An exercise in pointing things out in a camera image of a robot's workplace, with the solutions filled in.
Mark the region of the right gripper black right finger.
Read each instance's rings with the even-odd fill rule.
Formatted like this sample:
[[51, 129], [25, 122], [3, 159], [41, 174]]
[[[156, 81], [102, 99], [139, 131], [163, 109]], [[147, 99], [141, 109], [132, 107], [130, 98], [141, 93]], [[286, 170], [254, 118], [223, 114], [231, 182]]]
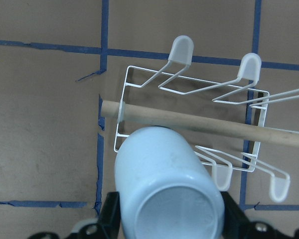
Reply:
[[222, 236], [224, 239], [245, 239], [250, 221], [228, 192], [221, 192], [225, 205]]

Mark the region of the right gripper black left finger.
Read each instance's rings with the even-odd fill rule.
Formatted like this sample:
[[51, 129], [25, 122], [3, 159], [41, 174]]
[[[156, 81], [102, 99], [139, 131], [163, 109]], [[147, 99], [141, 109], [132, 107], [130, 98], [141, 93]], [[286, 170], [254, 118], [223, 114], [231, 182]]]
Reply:
[[97, 221], [98, 239], [117, 239], [120, 230], [120, 194], [107, 194]]

